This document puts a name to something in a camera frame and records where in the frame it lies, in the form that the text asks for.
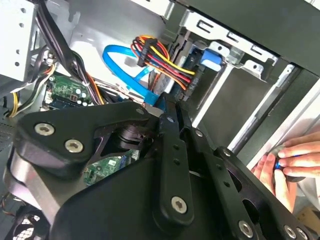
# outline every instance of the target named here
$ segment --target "silver screw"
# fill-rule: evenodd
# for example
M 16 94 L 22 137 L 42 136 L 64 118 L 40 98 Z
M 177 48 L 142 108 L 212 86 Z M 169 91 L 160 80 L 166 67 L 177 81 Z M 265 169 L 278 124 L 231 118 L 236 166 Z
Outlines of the silver screw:
M 308 236 L 300 227 L 297 227 L 296 229 L 297 229 L 298 233 L 300 233 L 300 235 L 303 237 L 303 239 L 308 240 Z
M 185 214 L 187 212 L 187 204 L 179 196 L 174 196 L 171 199 L 171 205 L 172 205 L 173 209 L 176 210 L 180 214 Z
M 81 153 L 84 149 L 84 145 L 76 139 L 69 139 L 65 142 L 64 147 L 73 154 Z
M 170 116 L 168 116 L 166 119 L 168 119 L 168 121 L 171 122 L 171 123 L 174 123 L 174 122 L 175 122 L 175 120 L 174 120 L 172 117 L 170 117 Z
M 136 111 L 137 111 L 137 113 L 139 113 L 141 115 L 145 114 L 145 112 L 140 108 L 137 108 Z
M 204 135 L 202 134 L 202 132 L 200 132 L 199 130 L 195 130 L 195 133 L 199 136 L 199 137 L 203 137 Z
M 254 232 L 246 221 L 239 221 L 238 223 L 241 232 L 249 239 L 252 239 L 254 236 Z
M 55 132 L 55 128 L 52 125 L 44 122 L 35 125 L 34 130 L 42 136 L 50 136 Z
M 295 234 L 295 232 L 288 225 L 284 225 L 284 230 L 285 230 L 286 234 L 288 234 L 288 236 L 290 238 L 292 238 L 292 239 L 296 239 L 297 238 L 297 235 Z
M 229 150 L 227 150 L 227 149 L 223 149 L 223 153 L 224 153 L 226 156 L 228 156 L 228 157 L 231 156 Z

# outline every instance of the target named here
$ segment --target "white wire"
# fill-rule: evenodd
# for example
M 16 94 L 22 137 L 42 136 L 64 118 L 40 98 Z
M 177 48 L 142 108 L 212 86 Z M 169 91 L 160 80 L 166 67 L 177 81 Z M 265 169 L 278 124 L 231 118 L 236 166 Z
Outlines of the white wire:
M 12 117 L 15 117 L 17 116 L 19 113 L 21 113 L 22 111 L 30 108 L 32 106 L 32 104 L 35 103 L 36 99 L 38 98 L 39 94 L 41 93 L 41 90 L 42 90 L 42 87 L 44 86 L 44 84 L 46 83 L 46 81 L 52 76 L 52 74 L 54 74 L 55 70 L 57 68 L 57 64 L 54 64 L 51 71 L 48 72 L 47 76 L 39 83 L 39 87 L 36 91 L 36 94 L 34 95 L 34 98 L 32 99 L 32 101 L 27 105 L 25 106 L 24 108 L 20 109 L 19 111 L 17 111 L 15 113 L 15 115 L 13 115 Z

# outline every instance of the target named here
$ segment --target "green circuit board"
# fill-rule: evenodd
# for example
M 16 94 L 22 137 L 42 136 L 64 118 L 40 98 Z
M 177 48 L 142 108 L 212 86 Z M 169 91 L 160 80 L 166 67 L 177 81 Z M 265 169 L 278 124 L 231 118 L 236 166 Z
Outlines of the green circuit board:
M 47 83 L 43 101 L 44 107 L 50 110 L 76 108 L 92 103 L 85 86 L 62 75 L 53 75 Z
M 92 185 L 115 173 L 121 167 L 122 157 L 108 157 L 95 162 L 84 169 L 84 182 Z
M 124 156 L 112 156 L 91 165 L 83 171 L 84 182 L 90 186 L 124 168 L 139 158 L 139 151 L 129 150 Z
M 85 94 L 85 97 L 82 97 L 83 100 L 91 102 L 90 95 L 85 86 L 65 76 L 54 76 L 54 81 L 52 81 L 52 95 L 77 102 L 77 100 L 81 98 L 81 94 Z

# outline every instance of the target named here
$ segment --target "fan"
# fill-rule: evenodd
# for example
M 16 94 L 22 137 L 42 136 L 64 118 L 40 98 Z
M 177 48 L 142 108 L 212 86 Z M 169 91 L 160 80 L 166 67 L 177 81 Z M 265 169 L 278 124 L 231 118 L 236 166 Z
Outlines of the fan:
M 46 240 L 50 224 L 43 213 L 27 204 L 21 206 L 15 215 L 14 224 L 8 233 L 11 240 Z

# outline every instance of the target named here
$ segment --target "human hand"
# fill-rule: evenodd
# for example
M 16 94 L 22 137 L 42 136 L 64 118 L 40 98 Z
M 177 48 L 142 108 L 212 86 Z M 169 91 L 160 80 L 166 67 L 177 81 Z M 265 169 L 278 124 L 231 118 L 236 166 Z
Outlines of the human hand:
M 293 177 L 320 177 L 320 131 L 286 141 L 278 153 L 285 175 Z
M 297 184 L 287 182 L 284 173 L 274 166 L 276 157 L 273 154 L 263 156 L 251 172 L 263 183 L 263 185 L 292 213 L 294 211 Z

